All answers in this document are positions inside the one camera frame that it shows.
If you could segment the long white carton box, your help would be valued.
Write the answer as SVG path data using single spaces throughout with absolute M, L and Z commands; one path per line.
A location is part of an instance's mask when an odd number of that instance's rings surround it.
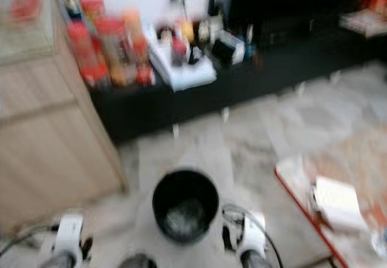
M 318 176 L 311 191 L 313 208 L 338 232 L 364 232 L 369 227 L 360 213 L 356 189 L 348 183 Z

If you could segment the black rubbish bin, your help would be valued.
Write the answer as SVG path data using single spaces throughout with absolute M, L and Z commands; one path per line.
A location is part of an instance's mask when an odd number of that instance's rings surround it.
M 162 177 L 152 194 L 155 223 L 162 235 L 176 245 L 199 243 L 219 209 L 215 182 L 200 169 L 173 169 Z

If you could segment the light wood cabinet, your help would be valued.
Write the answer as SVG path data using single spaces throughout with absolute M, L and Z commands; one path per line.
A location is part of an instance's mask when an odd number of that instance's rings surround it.
M 10 233 L 128 187 L 74 60 L 0 66 L 0 208 Z

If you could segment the marble table with red rim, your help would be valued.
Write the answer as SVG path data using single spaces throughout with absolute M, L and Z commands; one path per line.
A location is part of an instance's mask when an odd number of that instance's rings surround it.
M 371 244 L 387 228 L 387 124 L 311 154 L 282 159 L 274 173 L 331 252 L 334 266 L 387 268 L 387 256 L 379 256 Z M 313 207 L 311 194 L 318 177 L 354 187 L 367 232 L 332 230 Z

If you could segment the black low console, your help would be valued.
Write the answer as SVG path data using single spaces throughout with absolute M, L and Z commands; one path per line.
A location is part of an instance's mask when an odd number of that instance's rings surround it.
M 373 59 L 387 62 L 387 34 L 366 38 L 336 22 L 317 21 L 303 33 L 260 44 L 254 58 L 219 67 L 214 82 L 182 91 L 164 82 L 92 91 L 91 99 L 109 138 L 120 144 Z

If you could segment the white rectangular tray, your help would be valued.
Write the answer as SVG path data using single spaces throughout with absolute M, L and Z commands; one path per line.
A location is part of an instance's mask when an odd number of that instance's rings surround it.
M 184 39 L 172 38 L 169 43 L 157 39 L 154 28 L 144 28 L 148 55 L 155 72 L 172 91 L 182 91 L 216 81 L 210 58 Z

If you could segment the small black box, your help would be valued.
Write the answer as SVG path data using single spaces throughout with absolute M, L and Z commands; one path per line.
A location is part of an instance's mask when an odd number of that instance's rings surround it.
M 221 65 L 235 65 L 243 62 L 244 52 L 246 52 L 244 41 L 225 30 L 221 30 L 215 36 L 210 50 L 211 56 Z

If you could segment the red lid plastic jar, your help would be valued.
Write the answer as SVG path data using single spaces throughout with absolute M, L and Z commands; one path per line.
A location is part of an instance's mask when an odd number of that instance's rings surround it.
M 76 59 L 80 76 L 91 90 L 106 90 L 111 83 L 108 77 L 108 67 L 95 41 L 83 22 L 69 22 L 67 36 L 72 54 Z
M 111 83 L 115 87 L 132 85 L 136 80 L 136 67 L 124 22 L 119 18 L 102 16 L 95 20 L 94 25 L 109 67 Z
M 85 19 L 94 22 L 105 16 L 104 0 L 80 0 L 81 10 Z

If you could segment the clear glass tank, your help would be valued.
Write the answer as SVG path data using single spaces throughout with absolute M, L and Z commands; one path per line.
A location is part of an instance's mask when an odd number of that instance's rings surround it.
M 55 52 L 56 8 L 54 0 L 41 0 L 39 13 L 31 20 L 15 22 L 11 0 L 2 0 L 0 16 L 0 64 L 44 57 Z

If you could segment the orange lid plastic jar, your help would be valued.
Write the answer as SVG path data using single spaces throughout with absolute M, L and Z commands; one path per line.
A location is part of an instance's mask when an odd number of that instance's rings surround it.
M 126 8 L 123 11 L 122 18 L 132 41 L 132 51 L 135 59 L 138 63 L 147 63 L 149 60 L 148 44 L 143 27 L 141 27 L 138 8 Z

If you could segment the black television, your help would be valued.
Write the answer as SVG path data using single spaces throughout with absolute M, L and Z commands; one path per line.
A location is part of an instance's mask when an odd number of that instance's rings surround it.
M 251 25 L 255 36 L 286 30 L 350 11 L 357 0 L 230 0 L 227 25 L 244 30 Z

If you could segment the red item in tank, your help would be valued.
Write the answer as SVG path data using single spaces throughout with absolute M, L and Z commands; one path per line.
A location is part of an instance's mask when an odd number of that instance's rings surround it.
M 33 22 L 41 11 L 42 0 L 11 0 L 8 15 L 15 24 Z

